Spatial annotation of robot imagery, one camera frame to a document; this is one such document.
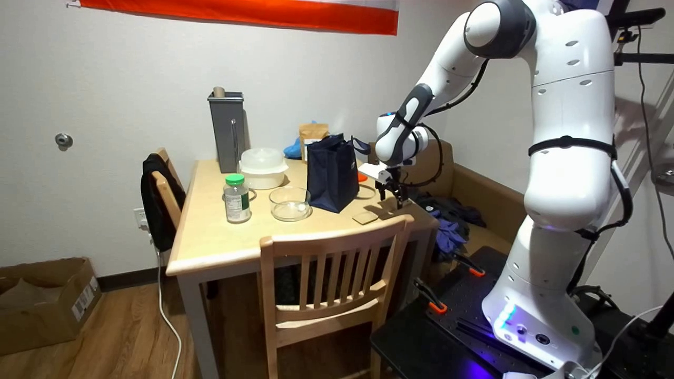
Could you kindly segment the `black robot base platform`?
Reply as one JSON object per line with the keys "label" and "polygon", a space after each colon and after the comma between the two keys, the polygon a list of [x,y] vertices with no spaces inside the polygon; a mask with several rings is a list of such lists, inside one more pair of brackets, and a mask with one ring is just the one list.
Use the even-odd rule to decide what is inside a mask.
{"label": "black robot base platform", "polygon": [[[481,311],[505,254],[483,247],[465,265],[448,272],[432,292],[447,305],[436,314],[418,295],[372,338],[372,350],[399,379],[501,379],[508,371],[545,377],[548,366],[501,346]],[[580,287],[574,299],[595,326],[595,342],[609,360],[599,379],[674,379],[674,338],[654,340],[644,320],[630,323],[599,287]]]}

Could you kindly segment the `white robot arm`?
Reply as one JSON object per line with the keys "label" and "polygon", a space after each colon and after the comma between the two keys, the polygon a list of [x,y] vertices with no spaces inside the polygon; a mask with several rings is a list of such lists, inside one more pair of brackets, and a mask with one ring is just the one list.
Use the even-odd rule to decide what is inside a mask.
{"label": "white robot arm", "polygon": [[418,123],[468,90],[487,61],[511,57],[530,69],[526,217],[483,317],[498,344],[548,369],[591,371],[602,354],[568,285],[600,232],[610,185],[624,180],[610,31],[600,11],[483,0],[460,14],[399,108],[377,119],[370,174],[389,181],[425,145]]}

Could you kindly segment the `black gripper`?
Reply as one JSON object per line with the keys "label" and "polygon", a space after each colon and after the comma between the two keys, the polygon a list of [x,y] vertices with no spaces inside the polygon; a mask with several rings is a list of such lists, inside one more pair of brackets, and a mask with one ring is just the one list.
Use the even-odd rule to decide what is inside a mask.
{"label": "black gripper", "polygon": [[399,166],[387,166],[383,162],[379,162],[379,165],[365,162],[357,166],[357,170],[375,181],[375,188],[379,191],[381,202],[389,194],[396,199],[398,208],[402,208],[409,202],[411,188],[402,185],[402,169]]}

